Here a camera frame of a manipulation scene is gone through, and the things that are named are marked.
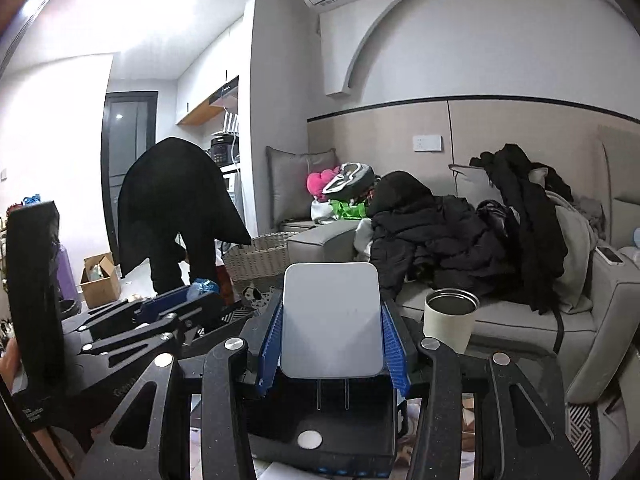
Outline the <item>person's left hand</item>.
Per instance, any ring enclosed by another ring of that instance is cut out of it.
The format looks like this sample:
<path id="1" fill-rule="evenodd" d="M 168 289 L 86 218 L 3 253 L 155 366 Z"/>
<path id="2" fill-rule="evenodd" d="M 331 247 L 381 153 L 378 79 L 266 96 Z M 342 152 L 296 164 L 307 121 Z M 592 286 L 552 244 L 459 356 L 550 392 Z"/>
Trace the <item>person's left hand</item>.
<path id="1" fill-rule="evenodd" d="M 15 338 L 11 338 L 6 352 L 0 359 L 0 374 L 9 391 L 12 391 L 15 377 L 21 370 L 20 349 Z"/>

